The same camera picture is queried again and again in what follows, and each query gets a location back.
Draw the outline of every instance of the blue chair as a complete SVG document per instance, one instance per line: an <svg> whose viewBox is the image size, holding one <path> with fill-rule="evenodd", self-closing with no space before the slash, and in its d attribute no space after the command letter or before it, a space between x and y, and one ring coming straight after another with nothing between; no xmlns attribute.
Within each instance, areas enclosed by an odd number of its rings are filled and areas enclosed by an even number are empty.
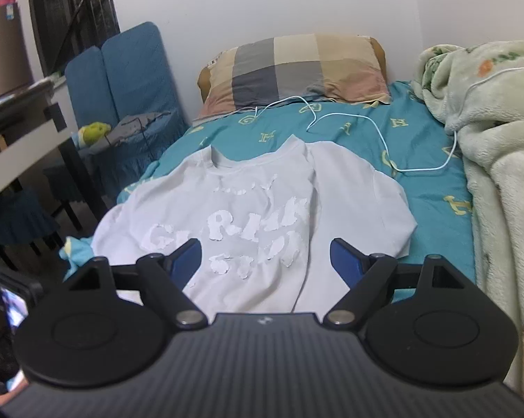
<svg viewBox="0 0 524 418"><path fill-rule="evenodd" d="M144 131L92 156L81 152L98 190L115 200L188 129L158 28L146 22L92 47L65 69L78 127L116 126L125 116L161 113ZM66 169L45 171L55 198L82 201Z"/></svg>

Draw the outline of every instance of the plaid pillowcase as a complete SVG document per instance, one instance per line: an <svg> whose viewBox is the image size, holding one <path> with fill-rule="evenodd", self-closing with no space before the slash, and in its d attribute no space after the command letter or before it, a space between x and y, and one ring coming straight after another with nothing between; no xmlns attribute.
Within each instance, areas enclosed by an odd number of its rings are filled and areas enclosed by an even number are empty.
<svg viewBox="0 0 524 418"><path fill-rule="evenodd" d="M208 66L210 93L198 119L290 96L389 103L369 37L301 34L269 38L221 53Z"/></svg>

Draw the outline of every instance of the window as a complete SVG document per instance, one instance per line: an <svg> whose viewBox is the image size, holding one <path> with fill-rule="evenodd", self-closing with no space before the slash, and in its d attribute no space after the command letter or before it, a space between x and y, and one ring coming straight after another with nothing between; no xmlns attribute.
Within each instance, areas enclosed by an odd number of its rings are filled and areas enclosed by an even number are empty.
<svg viewBox="0 0 524 418"><path fill-rule="evenodd" d="M44 75L120 32L113 0L30 0L30 12Z"/></svg>

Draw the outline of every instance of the fleece blanket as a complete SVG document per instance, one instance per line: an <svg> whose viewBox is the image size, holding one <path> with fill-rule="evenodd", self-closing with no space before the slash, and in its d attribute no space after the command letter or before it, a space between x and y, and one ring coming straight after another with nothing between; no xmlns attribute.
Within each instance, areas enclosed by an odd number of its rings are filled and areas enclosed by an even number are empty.
<svg viewBox="0 0 524 418"><path fill-rule="evenodd" d="M440 45L419 57L414 92L463 153L477 284L524 330L524 41L464 49ZM506 378L524 389L524 345Z"/></svg>

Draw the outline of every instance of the phone screen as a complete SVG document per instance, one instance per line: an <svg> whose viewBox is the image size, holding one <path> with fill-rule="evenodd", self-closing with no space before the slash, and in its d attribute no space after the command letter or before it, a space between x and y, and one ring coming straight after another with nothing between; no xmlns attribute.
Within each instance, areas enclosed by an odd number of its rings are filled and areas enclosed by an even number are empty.
<svg viewBox="0 0 524 418"><path fill-rule="evenodd" d="M14 331L28 316L28 305L22 297L4 287L1 287L1 295L5 303L8 323Z"/></svg>

